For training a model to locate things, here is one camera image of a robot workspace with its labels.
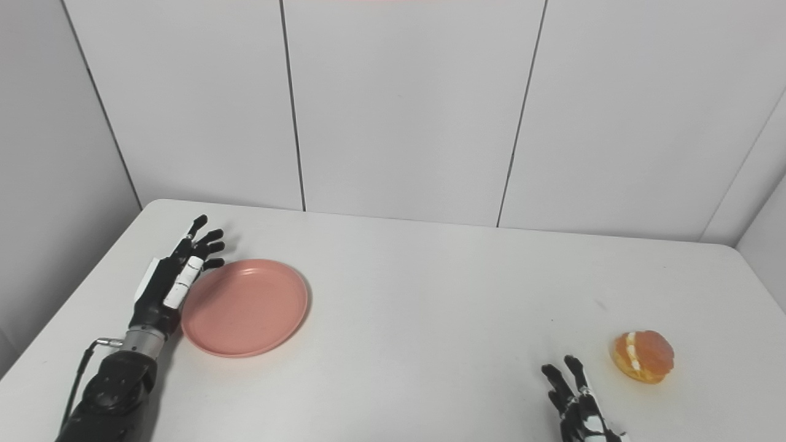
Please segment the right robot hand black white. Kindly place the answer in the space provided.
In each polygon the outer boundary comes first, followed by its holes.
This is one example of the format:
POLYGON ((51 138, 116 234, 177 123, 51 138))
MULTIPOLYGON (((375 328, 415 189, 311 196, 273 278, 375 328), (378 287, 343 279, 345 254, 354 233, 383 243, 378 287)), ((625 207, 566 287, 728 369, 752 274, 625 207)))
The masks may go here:
POLYGON ((559 414, 561 440, 630 441, 629 434, 615 433, 604 419, 584 364, 573 355, 565 355, 564 363, 574 377, 574 389, 567 383, 558 367, 553 364, 541 366, 542 374, 552 386, 548 399, 559 414))

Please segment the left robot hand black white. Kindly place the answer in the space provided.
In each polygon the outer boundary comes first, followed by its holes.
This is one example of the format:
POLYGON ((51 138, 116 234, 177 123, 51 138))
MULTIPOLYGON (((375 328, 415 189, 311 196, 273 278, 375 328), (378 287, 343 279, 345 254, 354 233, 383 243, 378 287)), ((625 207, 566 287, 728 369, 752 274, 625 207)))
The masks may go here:
POLYGON ((224 266, 225 260, 213 257, 225 249, 224 230, 211 230, 197 239, 208 223, 202 214, 181 238, 168 257, 155 261, 141 283, 141 293, 134 302, 130 330, 156 330, 168 339, 181 323, 181 307, 191 286, 209 269, 224 266))

